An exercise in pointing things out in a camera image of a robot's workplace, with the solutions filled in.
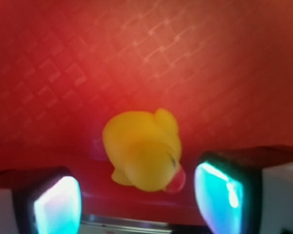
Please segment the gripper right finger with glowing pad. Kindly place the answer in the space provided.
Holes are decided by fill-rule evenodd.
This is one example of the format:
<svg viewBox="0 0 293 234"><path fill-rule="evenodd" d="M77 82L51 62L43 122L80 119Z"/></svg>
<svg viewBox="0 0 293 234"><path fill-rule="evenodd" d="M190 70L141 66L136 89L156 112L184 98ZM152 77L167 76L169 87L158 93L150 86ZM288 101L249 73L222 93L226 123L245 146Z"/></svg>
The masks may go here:
<svg viewBox="0 0 293 234"><path fill-rule="evenodd" d="M204 152L194 192L214 234L293 234L293 146Z"/></svg>

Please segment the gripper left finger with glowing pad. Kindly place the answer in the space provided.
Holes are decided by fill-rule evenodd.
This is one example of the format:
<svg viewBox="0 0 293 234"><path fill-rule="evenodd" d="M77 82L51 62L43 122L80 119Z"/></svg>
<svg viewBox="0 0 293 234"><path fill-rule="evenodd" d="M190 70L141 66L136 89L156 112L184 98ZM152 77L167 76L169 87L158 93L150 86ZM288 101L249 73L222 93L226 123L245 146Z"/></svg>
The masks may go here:
<svg viewBox="0 0 293 234"><path fill-rule="evenodd" d="M76 234L78 180L64 167L0 171L0 234Z"/></svg>

